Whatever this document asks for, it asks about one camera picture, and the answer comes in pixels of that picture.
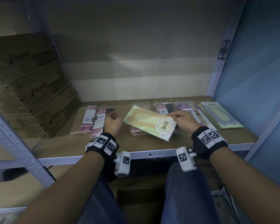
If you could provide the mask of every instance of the stacked cardboard box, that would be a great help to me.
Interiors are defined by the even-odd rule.
[[[0,112],[20,136],[52,137],[78,106],[44,34],[0,37]]]

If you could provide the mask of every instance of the person's left hand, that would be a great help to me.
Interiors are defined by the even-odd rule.
[[[106,115],[105,132],[112,134],[113,137],[116,137],[121,127],[122,127],[122,119],[116,113],[116,111],[112,111]]]

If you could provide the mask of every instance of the black wrist strap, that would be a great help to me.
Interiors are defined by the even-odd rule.
[[[116,143],[116,139],[112,134],[103,132],[101,135],[94,137],[91,142],[86,145],[86,153],[89,151],[94,151],[99,153],[106,162],[110,160],[113,161],[115,158],[116,151],[118,150],[119,145]]]
[[[209,160],[211,154],[217,149],[225,146],[228,147],[224,138],[206,126],[199,127],[192,134],[192,140],[194,151],[207,160]]]

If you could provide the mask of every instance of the white tracking device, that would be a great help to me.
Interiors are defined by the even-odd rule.
[[[197,169],[193,159],[197,154],[192,147],[180,147],[176,150],[176,155],[183,172]]]
[[[115,175],[118,177],[127,176],[130,173],[131,154],[126,151],[121,151],[117,154],[115,162]]]

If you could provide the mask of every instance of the hand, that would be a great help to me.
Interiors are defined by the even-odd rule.
[[[116,111],[108,113],[105,117],[105,132],[116,137],[122,127],[122,119],[118,116]]]
[[[189,111],[175,111],[167,114],[171,116],[177,125],[185,131],[189,137],[197,130],[201,125],[195,120],[193,115]]]

